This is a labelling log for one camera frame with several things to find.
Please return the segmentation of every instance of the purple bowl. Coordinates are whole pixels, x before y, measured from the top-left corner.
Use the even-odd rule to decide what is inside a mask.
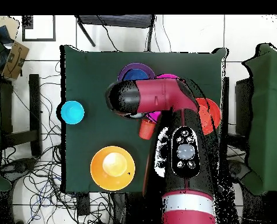
[[[146,66],[145,64],[140,64],[136,62],[133,64],[128,64],[126,67],[124,67],[124,69],[122,69],[120,74],[118,75],[117,80],[119,82],[122,81],[126,73],[131,69],[141,69],[148,75],[149,79],[155,78],[155,73],[152,71],[150,67]]]

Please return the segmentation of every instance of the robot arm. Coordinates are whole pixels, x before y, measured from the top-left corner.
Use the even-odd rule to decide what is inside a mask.
[[[106,92],[109,109],[123,114],[173,111],[163,196],[164,224],[215,224],[213,186],[198,104],[182,79],[123,81]]]

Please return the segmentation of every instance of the green tablecloth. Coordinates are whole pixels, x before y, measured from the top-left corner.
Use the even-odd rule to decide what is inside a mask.
[[[115,145],[126,149],[135,161],[134,179],[119,192],[142,191],[150,141],[139,137],[139,120],[127,120],[112,113],[104,97],[108,85],[117,81],[123,67],[139,62],[149,66],[157,75],[167,73],[190,78],[207,98],[220,105],[221,61],[225,56],[225,48],[212,54],[197,54],[80,52],[67,45],[61,47],[61,57],[65,58],[61,65],[64,63],[65,66],[66,101],[76,100],[85,109],[84,119],[79,124],[66,125],[66,133],[63,133],[62,142],[66,143],[62,168],[64,190],[68,193],[105,191],[92,180],[90,162],[101,148]],[[194,93],[195,97],[202,97],[197,90]]]
[[[277,191],[277,51],[260,44],[255,56],[243,62],[253,77],[253,119],[246,162],[253,172],[243,178],[255,195]]]

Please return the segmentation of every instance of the chair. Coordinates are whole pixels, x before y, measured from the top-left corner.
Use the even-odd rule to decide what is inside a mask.
[[[95,47],[96,45],[85,30],[83,26],[84,24],[137,27],[141,29],[149,28],[147,51],[150,51],[150,41],[152,39],[155,15],[75,15],[75,17],[80,29],[83,31],[93,47]]]

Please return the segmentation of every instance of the orange cup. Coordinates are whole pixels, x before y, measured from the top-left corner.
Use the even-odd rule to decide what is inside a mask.
[[[141,128],[139,130],[139,136],[142,139],[150,140],[154,133],[156,123],[151,120],[143,119],[141,122]]]

